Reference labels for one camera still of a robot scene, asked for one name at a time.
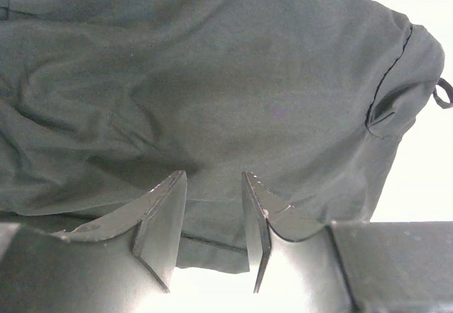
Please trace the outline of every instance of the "dark gray cloth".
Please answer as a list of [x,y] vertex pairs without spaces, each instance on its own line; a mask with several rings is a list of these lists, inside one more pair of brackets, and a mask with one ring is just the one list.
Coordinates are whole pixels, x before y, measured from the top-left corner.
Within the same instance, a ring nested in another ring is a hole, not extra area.
[[247,270],[241,172],[322,222],[368,220],[445,59],[370,0],[0,9],[0,207],[101,214],[184,169],[178,266],[231,273]]

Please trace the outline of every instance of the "white background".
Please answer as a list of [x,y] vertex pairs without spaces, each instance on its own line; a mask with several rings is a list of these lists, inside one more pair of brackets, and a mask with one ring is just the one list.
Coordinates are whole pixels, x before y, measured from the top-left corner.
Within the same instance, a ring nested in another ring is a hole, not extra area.
[[[447,56],[443,77],[453,83],[453,0],[375,1],[405,13],[412,23],[424,25],[441,42]],[[373,221],[453,221],[452,124],[453,109],[442,110],[431,98],[400,144]],[[180,310],[179,305],[184,305],[186,312],[289,308],[290,300],[258,300],[256,295],[251,299],[247,293],[252,288],[246,280],[247,274],[177,268],[172,288],[175,295],[171,295],[171,302],[164,300],[160,311]]]

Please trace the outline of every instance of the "fabric loop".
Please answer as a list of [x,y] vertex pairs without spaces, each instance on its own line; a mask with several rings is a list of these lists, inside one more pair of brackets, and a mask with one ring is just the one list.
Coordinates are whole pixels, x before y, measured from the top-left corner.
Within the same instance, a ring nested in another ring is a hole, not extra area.
[[437,85],[445,90],[445,92],[447,93],[448,99],[449,99],[449,103],[446,101],[443,101],[437,94],[437,90],[434,89],[434,92],[432,93],[432,95],[433,95],[436,103],[438,104],[438,106],[440,106],[442,109],[453,108],[453,86],[443,78],[439,79]]

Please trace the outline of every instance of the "fabric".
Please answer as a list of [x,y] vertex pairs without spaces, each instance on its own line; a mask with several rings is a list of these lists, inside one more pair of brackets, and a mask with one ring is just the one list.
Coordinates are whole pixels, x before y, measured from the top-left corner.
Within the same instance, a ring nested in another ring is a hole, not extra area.
[[0,0],[0,207],[102,215],[188,173],[178,266],[247,271],[241,172],[368,220],[444,65],[370,0]]

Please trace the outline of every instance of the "black strap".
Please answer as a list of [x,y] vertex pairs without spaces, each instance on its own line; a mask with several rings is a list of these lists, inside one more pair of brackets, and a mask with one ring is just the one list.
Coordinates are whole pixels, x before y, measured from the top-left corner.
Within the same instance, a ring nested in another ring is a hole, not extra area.
[[445,92],[447,93],[448,99],[449,99],[449,103],[446,101],[443,101],[439,97],[439,95],[437,95],[437,90],[434,89],[432,96],[434,97],[438,106],[440,106],[442,109],[453,108],[453,86],[451,86],[450,83],[443,78],[439,79],[437,85],[445,90]]

